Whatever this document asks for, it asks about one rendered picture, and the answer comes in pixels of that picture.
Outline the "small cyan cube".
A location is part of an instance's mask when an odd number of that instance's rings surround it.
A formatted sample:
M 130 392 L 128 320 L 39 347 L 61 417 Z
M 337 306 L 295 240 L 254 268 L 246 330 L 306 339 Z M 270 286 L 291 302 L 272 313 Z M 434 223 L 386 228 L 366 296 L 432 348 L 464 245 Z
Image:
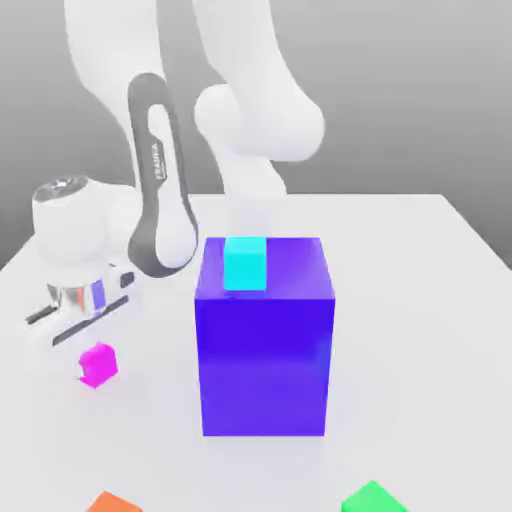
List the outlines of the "small cyan cube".
M 267 287 L 267 239 L 227 237 L 224 244 L 224 289 L 263 291 Z

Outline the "large blue box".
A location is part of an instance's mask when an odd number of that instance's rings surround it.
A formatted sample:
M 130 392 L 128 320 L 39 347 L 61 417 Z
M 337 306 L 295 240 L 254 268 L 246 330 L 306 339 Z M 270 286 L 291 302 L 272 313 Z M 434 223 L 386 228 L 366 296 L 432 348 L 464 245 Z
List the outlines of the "large blue box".
M 263 291 L 225 290 L 223 253 L 207 238 L 194 297 L 204 435 L 323 435 L 336 299 L 320 240 L 268 239 Z

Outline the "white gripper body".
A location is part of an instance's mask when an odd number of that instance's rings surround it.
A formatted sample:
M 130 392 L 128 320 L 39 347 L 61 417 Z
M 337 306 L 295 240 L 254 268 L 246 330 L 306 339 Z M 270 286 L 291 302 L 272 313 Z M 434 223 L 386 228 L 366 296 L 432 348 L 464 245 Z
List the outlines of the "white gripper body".
M 24 320 L 24 360 L 79 354 L 97 342 L 115 348 L 129 341 L 140 316 L 140 294 L 124 292 L 99 311 L 83 313 L 62 301 L 38 307 Z

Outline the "small green cube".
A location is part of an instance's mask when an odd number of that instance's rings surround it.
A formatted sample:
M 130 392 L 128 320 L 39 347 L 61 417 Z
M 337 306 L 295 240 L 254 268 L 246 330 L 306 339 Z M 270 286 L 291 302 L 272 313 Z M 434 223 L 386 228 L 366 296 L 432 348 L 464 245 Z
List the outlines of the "small green cube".
M 340 512 L 408 512 L 408 509 L 372 480 L 347 497 Z

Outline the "small magenta cube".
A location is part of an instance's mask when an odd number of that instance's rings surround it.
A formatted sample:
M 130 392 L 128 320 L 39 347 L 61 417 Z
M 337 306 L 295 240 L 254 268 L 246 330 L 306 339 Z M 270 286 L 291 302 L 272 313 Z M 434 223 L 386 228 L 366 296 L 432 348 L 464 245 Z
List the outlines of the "small magenta cube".
M 79 365 L 82 369 L 79 380 L 94 389 L 118 373 L 115 350 L 102 342 L 83 352 L 79 358 Z

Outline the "small orange cube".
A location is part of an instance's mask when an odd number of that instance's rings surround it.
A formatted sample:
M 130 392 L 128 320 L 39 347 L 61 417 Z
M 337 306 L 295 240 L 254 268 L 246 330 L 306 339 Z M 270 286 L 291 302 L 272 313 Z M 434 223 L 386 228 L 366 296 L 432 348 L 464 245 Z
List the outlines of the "small orange cube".
M 108 491 L 103 491 L 87 508 L 86 512 L 143 512 L 138 505 Z

